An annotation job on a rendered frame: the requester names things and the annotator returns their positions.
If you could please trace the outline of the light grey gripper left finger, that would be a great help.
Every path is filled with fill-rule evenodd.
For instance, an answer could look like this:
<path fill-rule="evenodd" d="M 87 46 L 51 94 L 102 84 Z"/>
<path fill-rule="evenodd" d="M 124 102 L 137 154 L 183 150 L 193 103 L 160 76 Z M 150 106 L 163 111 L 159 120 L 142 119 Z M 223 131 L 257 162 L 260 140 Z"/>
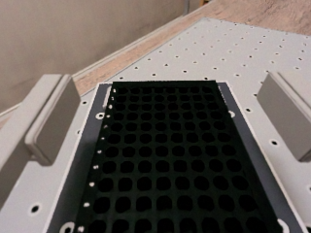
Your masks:
<path fill-rule="evenodd" d="M 0 130 L 0 212 L 28 162 L 56 161 L 81 97 L 71 75 L 44 75 Z"/>

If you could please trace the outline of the grey flat base plate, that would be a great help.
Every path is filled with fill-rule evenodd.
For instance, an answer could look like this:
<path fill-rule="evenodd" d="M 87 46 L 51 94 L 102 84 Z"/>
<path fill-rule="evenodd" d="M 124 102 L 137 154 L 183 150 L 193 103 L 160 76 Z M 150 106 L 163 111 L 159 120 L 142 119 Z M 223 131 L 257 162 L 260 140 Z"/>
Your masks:
<path fill-rule="evenodd" d="M 257 101 L 271 71 L 311 83 L 311 35 L 203 17 L 102 83 L 228 81 L 274 171 L 311 233 L 311 162 L 298 163 Z M 51 167 L 28 162 L 0 212 L 0 233 L 43 233 L 97 85 L 82 102 Z"/>

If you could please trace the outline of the black well plate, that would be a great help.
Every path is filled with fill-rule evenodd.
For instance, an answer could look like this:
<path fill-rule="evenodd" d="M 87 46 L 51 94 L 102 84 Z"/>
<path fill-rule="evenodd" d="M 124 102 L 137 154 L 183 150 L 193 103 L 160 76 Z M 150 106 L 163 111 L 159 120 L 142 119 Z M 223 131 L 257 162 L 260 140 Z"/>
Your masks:
<path fill-rule="evenodd" d="M 112 83 L 72 233 L 284 231 L 216 80 L 203 80 Z"/>

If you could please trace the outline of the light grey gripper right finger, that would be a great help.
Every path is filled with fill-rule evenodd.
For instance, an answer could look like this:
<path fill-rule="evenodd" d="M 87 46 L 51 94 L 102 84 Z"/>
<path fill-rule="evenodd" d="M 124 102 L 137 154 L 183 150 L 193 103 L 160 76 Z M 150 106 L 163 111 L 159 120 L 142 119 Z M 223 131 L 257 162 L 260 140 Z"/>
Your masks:
<path fill-rule="evenodd" d="M 294 159 L 311 162 L 311 83 L 297 71 L 269 72 L 256 98 Z"/>

